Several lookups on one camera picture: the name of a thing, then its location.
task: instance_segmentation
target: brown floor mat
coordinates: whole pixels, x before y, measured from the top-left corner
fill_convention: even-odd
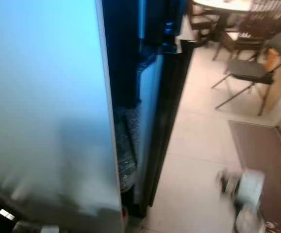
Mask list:
[[[281,229],[281,137],[275,127],[229,121],[241,164],[265,173],[261,211]]]

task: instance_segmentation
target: tile floor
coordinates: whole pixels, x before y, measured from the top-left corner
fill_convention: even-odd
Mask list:
[[[225,83],[210,88],[222,78],[228,58],[221,51],[212,61],[216,46],[195,50],[153,207],[143,220],[131,219],[128,233],[232,233],[232,206],[220,197],[215,180],[224,168],[241,170],[228,120],[268,124],[268,119],[256,116],[261,100],[254,90],[214,109],[230,96]],[[236,91],[247,82],[228,84]]]

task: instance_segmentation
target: table leg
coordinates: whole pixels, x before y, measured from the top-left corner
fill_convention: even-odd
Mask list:
[[[220,41],[220,33],[226,28],[229,16],[230,14],[227,12],[220,13],[217,25],[214,29],[213,41]]]

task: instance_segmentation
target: dining table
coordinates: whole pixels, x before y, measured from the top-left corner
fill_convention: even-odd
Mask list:
[[[218,41],[220,32],[225,29],[230,14],[247,14],[251,9],[252,0],[193,0],[193,3],[219,13],[212,38],[213,41]]]

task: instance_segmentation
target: refrigerator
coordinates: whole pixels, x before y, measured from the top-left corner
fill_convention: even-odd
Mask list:
[[[0,1],[0,208],[70,232],[145,217],[195,43],[186,0]]]

